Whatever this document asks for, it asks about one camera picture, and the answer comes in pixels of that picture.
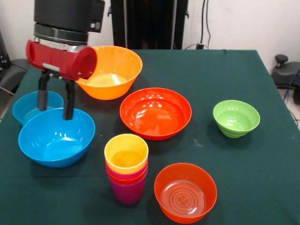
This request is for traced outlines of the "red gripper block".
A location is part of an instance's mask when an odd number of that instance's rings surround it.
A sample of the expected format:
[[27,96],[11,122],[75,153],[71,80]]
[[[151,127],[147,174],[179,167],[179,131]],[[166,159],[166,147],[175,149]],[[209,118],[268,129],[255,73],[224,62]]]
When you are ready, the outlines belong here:
[[79,78],[88,79],[97,64],[97,55],[93,48],[84,46],[78,52],[68,52],[51,48],[29,40],[26,44],[26,55],[29,63],[42,70],[38,82],[38,108],[47,109],[48,90],[50,80],[47,69],[58,72],[65,80],[67,96],[64,100],[64,120],[72,120],[75,107],[75,81]]

